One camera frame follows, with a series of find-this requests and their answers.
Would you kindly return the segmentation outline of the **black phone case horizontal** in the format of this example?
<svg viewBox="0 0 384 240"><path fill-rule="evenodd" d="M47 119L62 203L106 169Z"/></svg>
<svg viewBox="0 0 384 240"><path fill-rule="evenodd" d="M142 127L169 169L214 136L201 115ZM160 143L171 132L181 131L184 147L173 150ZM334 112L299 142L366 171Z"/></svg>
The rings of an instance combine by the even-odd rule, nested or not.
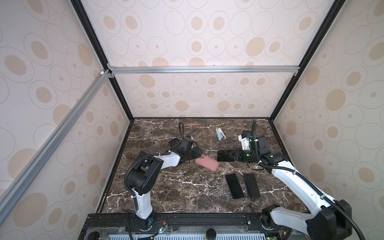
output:
<svg viewBox="0 0 384 240"><path fill-rule="evenodd" d="M241 136L242 136L242 139L244 139L244 138L249 139L251 136L253 136L253 132L252 131L243 131Z"/></svg>

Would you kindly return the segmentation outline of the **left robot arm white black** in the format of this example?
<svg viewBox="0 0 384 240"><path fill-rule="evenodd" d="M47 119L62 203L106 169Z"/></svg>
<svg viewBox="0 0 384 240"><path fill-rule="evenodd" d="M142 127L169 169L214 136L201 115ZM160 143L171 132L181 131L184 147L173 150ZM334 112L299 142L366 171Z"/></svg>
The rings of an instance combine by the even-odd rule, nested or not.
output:
<svg viewBox="0 0 384 240"><path fill-rule="evenodd" d="M141 151L125 173L124 186L132 194L136 216L142 220L153 213L150 192L160 171L202 156L198 143L191 136L175 138L170 145L171 148L163 153Z"/></svg>

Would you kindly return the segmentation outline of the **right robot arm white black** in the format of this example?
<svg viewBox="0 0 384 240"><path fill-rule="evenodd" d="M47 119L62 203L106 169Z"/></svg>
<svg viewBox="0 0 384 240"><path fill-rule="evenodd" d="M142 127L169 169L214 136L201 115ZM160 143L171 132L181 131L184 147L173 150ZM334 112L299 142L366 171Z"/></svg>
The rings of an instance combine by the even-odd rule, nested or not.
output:
<svg viewBox="0 0 384 240"><path fill-rule="evenodd" d="M254 161L280 179L306 205L309 213L301 213L271 205L263 209L261 225L265 230L284 226L308 235L313 240L344 240L355 231L365 236L352 219L352 208L344 200L337 201L316 187L286 160L280 152L237 149L231 157L239 162Z"/></svg>

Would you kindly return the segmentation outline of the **black phone case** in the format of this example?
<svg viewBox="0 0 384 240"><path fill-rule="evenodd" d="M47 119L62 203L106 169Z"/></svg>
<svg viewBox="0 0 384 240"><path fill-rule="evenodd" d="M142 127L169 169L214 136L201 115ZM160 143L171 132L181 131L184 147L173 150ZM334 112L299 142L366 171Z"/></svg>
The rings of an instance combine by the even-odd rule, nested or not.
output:
<svg viewBox="0 0 384 240"><path fill-rule="evenodd" d="M175 149L180 143L180 139L178 138L174 138L172 140L169 141L169 145L170 145L170 151L172 151L173 149Z"/></svg>

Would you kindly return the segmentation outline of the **pink phone case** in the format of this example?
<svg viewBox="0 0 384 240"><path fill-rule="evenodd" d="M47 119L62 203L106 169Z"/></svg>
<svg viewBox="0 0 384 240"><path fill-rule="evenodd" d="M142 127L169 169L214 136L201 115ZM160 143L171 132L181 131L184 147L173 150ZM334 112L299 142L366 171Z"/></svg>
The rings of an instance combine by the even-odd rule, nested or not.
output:
<svg viewBox="0 0 384 240"><path fill-rule="evenodd" d="M205 155L202 155L200 158L197 158L195 160L195 163L213 172L215 172L219 167L219 162Z"/></svg>

